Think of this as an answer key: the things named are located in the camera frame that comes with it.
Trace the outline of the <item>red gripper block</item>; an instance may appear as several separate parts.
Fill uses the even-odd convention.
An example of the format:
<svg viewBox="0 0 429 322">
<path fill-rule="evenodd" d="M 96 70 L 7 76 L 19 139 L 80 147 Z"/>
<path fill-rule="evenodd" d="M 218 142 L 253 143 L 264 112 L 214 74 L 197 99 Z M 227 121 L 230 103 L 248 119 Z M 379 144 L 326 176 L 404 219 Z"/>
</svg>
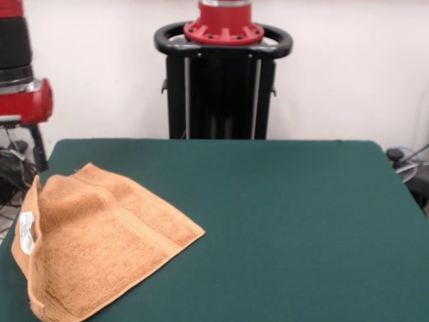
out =
<svg viewBox="0 0 429 322">
<path fill-rule="evenodd" d="M 48 79 L 1 87 L 1 123 L 31 125 L 33 155 L 38 172 L 48 169 L 42 135 L 38 125 L 49 120 L 53 111 L 53 93 Z"/>
</svg>

